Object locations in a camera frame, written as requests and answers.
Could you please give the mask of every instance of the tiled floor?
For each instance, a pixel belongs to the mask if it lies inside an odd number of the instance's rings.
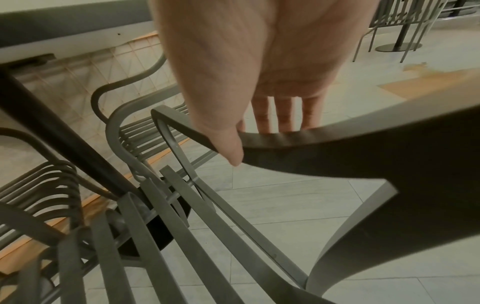
[[[395,35],[379,35],[374,45],[394,40]],[[323,124],[405,101],[379,85],[418,78],[418,72],[404,71],[408,64],[426,63],[429,68],[444,72],[480,67],[479,27],[432,31],[424,39],[424,47],[411,52],[404,64],[399,63],[401,53],[368,53],[368,44],[366,40],[357,62],[347,63],[337,83],[331,87]],[[295,117],[298,124],[300,111]],[[256,130],[251,109],[246,114],[246,123],[248,131]],[[206,151],[193,141],[188,141],[182,148],[189,159]],[[165,165],[179,169],[172,155],[163,158],[155,167]],[[306,273],[310,272],[322,247],[336,229],[384,182],[298,176],[244,164],[232,168],[220,156],[202,166],[198,173]],[[234,226],[220,211],[219,214]],[[193,213],[189,221],[194,236],[246,303],[272,303],[196,214]],[[233,229],[268,260],[237,227]],[[174,242],[162,253],[189,302],[214,303]],[[325,298],[341,304],[478,303],[479,256],[480,237],[470,238],[359,273],[332,287]],[[95,269],[85,279],[89,303],[107,302],[100,276],[100,271]],[[143,269],[129,268],[128,276],[138,303],[158,303]]]

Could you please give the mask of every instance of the hand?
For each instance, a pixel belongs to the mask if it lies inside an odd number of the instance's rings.
[[[322,101],[368,27],[379,0],[150,0],[165,54],[195,127],[236,166],[237,127],[252,102],[269,133],[268,96],[279,131],[292,131],[292,97],[303,129],[318,125]]]

